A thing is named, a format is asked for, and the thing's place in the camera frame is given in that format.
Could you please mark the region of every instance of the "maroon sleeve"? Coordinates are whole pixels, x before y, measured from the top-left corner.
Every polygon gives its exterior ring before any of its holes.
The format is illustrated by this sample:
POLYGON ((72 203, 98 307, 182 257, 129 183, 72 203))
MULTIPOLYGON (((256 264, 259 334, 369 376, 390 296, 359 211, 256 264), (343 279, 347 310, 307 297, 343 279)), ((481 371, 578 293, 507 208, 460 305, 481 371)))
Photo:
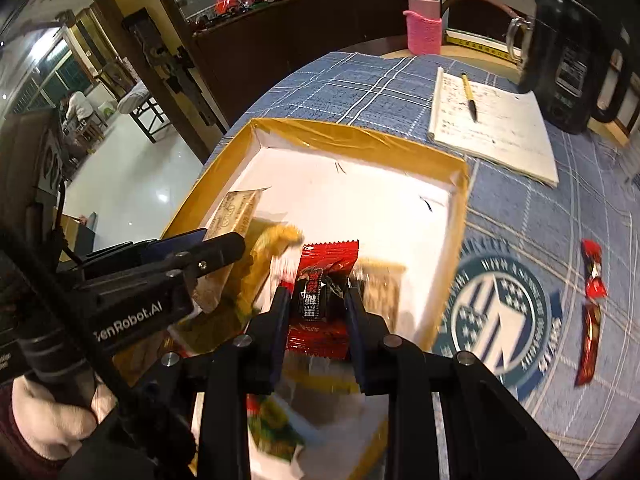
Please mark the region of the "maroon sleeve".
POLYGON ((66 460, 47 460, 25 442, 14 419, 13 383, 0 386, 0 453, 20 476, 33 480, 54 480, 66 460))

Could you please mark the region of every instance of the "glass mug handle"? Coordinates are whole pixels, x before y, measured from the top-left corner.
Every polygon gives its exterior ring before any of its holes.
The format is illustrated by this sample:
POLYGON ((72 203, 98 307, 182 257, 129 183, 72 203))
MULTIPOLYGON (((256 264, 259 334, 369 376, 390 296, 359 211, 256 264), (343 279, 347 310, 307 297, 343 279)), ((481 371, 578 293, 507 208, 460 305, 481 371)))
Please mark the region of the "glass mug handle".
POLYGON ((518 16, 509 22, 509 28, 507 29, 507 52, 509 53, 509 57, 516 62, 522 62, 522 58, 513 50, 513 41, 515 40, 516 32, 520 27, 524 27, 525 30, 529 30, 531 28, 531 22, 518 16))

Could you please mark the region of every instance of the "human hand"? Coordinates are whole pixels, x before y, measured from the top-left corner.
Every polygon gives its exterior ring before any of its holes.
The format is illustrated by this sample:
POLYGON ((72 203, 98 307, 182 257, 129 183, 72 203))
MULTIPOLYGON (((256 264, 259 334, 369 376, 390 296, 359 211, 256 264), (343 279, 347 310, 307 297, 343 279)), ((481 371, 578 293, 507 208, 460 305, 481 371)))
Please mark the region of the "human hand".
POLYGON ((14 419, 27 444, 41 457, 60 460, 72 456, 96 425, 116 405, 116 398, 98 381, 91 411, 60 404, 42 384, 25 376, 14 380, 12 405, 14 419))

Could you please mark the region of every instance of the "circular logo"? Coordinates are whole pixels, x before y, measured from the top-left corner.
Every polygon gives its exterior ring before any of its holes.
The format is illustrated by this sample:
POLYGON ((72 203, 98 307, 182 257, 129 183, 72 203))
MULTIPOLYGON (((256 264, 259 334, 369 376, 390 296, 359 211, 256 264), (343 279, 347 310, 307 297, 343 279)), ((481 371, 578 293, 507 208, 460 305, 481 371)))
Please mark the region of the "circular logo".
POLYGON ((472 254, 458 267, 433 351, 473 352, 523 400, 546 371, 560 327, 561 311, 552 312, 527 267, 506 254, 472 254))

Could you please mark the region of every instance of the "wooden cabinet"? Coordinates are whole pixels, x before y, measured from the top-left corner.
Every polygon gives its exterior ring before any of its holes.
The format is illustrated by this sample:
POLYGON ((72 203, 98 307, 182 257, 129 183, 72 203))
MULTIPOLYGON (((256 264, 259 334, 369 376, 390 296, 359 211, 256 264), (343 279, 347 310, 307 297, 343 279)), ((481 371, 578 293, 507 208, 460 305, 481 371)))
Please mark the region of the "wooden cabinet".
POLYGON ((194 35, 200 67, 229 124, 307 63, 363 41, 406 34, 407 0, 282 0, 194 35))

